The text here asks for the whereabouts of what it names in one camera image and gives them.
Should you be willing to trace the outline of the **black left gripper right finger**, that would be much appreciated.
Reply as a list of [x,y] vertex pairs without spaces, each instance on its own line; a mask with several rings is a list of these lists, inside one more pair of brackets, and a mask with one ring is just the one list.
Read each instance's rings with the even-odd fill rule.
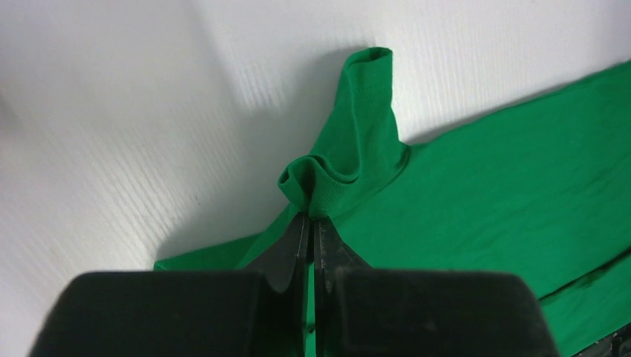
[[514,274],[373,268],[329,219],[313,224],[318,356],[557,356]]

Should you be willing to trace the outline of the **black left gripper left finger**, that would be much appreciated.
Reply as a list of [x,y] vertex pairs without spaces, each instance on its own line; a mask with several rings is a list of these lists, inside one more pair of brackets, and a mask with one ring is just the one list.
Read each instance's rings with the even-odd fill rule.
[[74,278],[32,356],[303,356],[310,221],[239,270],[99,271]]

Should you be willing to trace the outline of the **green t-shirt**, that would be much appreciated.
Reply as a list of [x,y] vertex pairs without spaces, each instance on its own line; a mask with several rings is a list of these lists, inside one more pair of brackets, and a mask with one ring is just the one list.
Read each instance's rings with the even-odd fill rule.
[[304,212],[379,268],[519,275],[563,356],[628,324],[630,64],[415,145],[397,136],[392,69],[387,48],[348,57],[313,148],[280,174],[289,204],[267,229],[154,269],[242,268]]

